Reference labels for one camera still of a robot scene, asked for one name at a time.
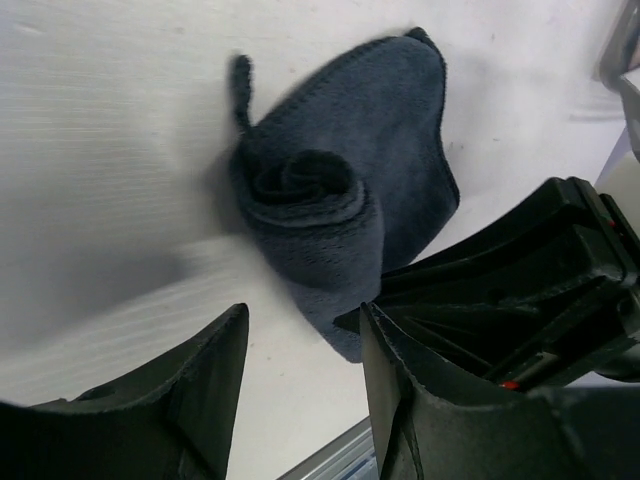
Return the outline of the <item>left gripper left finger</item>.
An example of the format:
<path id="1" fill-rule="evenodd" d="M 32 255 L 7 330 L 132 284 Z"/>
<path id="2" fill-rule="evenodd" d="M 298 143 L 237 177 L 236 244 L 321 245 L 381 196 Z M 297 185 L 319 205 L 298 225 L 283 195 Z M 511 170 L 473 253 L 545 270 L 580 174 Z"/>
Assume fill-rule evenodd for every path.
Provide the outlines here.
<path id="1" fill-rule="evenodd" d="M 248 333 L 248 307 L 235 304 L 74 400 L 2 403 L 2 478 L 225 478 Z"/>

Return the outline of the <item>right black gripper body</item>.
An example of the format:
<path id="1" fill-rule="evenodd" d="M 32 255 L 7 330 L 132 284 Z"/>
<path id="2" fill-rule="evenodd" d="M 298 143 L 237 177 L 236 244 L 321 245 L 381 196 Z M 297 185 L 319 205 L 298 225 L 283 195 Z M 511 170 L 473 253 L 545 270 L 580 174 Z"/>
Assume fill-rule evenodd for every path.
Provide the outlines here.
<path id="1" fill-rule="evenodd" d="M 586 242 L 598 265 L 587 318 L 571 334 L 576 363 L 620 382 L 639 381 L 639 219 L 631 204 L 599 193 L 585 180 L 571 179 L 587 206 Z"/>

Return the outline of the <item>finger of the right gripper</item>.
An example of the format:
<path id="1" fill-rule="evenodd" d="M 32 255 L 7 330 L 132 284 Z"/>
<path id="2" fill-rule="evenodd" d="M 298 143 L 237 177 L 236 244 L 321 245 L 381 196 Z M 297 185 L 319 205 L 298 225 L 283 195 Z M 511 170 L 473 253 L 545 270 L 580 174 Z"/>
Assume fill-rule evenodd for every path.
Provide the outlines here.
<path id="1" fill-rule="evenodd" d="M 414 289 L 379 306 L 420 344 L 511 390 L 567 385 L 630 349 L 630 290 L 606 279 L 530 292 Z"/>
<path id="2" fill-rule="evenodd" d="M 547 180 L 470 238 L 382 278 L 381 297 L 414 289 L 476 286 L 530 292 L 595 279 L 587 206 L 572 178 Z"/>

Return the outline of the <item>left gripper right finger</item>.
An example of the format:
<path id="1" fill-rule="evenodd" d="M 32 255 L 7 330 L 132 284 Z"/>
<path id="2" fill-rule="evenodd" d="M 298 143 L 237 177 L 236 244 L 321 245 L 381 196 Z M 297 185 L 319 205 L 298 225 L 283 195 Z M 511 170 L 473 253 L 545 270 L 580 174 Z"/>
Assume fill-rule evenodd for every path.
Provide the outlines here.
<path id="1" fill-rule="evenodd" d="M 636 479 L 636 387 L 516 393 L 466 372 L 360 308 L 362 359 L 383 479 Z"/>

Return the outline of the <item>dark grey-blue towel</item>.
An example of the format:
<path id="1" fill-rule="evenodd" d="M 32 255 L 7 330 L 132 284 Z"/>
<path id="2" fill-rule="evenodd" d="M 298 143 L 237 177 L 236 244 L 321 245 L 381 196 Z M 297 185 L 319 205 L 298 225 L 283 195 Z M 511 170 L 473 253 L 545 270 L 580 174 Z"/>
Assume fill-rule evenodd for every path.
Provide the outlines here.
<path id="1" fill-rule="evenodd" d="M 247 56 L 233 60 L 239 210 L 303 316 L 357 363 L 360 339 L 336 319 L 373 300 L 382 276 L 409 265 L 460 203 L 441 138 L 445 60 L 422 28 L 369 41 L 258 123 L 251 74 Z"/>

